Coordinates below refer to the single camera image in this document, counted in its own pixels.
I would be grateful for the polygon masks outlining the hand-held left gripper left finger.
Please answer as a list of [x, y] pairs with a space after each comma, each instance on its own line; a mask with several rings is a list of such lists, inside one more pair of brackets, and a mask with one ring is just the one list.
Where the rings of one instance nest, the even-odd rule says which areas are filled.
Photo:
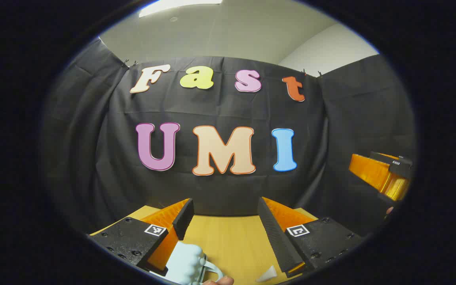
[[165, 276], [167, 262], [194, 214], [194, 203], [187, 198], [144, 218], [124, 217], [89, 238], [123, 261]]

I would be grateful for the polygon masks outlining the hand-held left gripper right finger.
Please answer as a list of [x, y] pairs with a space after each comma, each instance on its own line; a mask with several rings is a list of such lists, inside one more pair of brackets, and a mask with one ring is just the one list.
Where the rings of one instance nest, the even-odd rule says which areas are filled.
[[258, 215], [287, 277], [318, 271], [363, 242], [332, 218], [311, 218], [266, 197], [259, 198]]

